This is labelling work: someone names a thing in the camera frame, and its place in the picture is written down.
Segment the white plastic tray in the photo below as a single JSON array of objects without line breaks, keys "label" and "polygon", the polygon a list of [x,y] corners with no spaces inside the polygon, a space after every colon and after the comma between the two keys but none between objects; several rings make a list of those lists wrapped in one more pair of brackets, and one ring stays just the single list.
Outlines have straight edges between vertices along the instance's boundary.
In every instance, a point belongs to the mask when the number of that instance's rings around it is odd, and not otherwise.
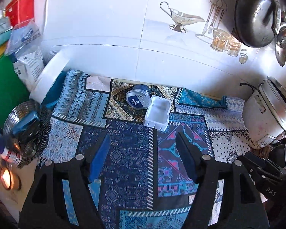
[{"label": "white plastic tray", "polygon": [[165,131],[169,123],[171,101],[159,96],[151,96],[151,104],[148,107],[143,125],[149,128]]}]

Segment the blue lucky cup container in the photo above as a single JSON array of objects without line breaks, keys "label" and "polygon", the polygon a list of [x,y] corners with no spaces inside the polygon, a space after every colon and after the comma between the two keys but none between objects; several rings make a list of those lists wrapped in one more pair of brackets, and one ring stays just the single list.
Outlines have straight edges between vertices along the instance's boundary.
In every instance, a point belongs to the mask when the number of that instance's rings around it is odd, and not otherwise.
[{"label": "blue lucky cup container", "polygon": [[136,110],[147,109],[151,104],[151,97],[148,86],[144,84],[136,84],[129,90],[126,95],[126,102]]}]

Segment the patchwork blue table mat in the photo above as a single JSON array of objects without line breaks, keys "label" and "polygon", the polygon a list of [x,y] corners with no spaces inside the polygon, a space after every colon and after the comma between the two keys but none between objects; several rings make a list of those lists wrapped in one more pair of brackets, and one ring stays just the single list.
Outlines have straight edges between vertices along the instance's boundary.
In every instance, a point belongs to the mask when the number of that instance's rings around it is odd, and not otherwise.
[{"label": "patchwork blue table mat", "polygon": [[79,70],[59,75],[48,144],[41,160],[70,161],[110,136],[101,173],[89,189],[106,228],[180,228],[198,186],[188,177],[175,138],[184,133],[203,154],[232,163],[249,151],[244,101],[213,100],[186,88],[142,85],[150,96],[170,100],[164,131],[143,125],[145,110],[126,102],[134,84]]}]

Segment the white rice cooker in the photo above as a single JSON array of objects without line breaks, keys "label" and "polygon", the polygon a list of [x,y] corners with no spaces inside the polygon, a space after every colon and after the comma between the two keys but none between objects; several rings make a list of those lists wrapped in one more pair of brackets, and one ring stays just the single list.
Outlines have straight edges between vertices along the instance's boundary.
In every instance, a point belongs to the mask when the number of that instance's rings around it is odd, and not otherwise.
[{"label": "white rice cooker", "polygon": [[242,118],[250,137],[250,147],[261,149],[286,131],[286,89],[267,77],[244,104]]}]

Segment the lit candle jar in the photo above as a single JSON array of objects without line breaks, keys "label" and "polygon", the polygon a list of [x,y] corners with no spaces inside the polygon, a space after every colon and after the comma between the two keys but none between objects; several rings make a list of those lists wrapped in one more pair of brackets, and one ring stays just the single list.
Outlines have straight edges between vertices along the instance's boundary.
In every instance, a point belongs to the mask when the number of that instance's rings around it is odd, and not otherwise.
[{"label": "lit candle jar", "polygon": [[8,168],[2,167],[0,170],[0,181],[6,190],[20,190],[22,183],[17,174],[11,172]]}]

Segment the hanging metal strainer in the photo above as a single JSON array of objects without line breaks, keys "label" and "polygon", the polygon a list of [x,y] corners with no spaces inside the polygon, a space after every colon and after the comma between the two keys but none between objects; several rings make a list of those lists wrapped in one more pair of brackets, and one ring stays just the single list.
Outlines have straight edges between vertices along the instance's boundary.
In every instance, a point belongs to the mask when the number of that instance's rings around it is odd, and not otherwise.
[{"label": "hanging metal strainer", "polygon": [[280,66],[286,63],[286,22],[282,22],[276,38],[275,56]]}]

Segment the black hanging frying pan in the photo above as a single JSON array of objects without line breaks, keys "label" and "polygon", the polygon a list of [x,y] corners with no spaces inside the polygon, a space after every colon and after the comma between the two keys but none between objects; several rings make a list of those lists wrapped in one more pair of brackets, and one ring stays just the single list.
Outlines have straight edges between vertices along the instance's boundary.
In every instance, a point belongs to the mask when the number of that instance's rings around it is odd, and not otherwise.
[{"label": "black hanging frying pan", "polygon": [[269,45],[278,35],[280,5],[275,0],[236,0],[234,37],[250,48]]}]

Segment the red box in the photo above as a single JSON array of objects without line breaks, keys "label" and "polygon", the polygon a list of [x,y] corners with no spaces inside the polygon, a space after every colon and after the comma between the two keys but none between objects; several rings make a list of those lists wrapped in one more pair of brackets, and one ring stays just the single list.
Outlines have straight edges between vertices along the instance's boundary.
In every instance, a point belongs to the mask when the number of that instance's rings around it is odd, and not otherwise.
[{"label": "red box", "polygon": [[35,19],[35,0],[11,0],[5,11],[11,26],[15,27],[21,23],[27,25]]}]

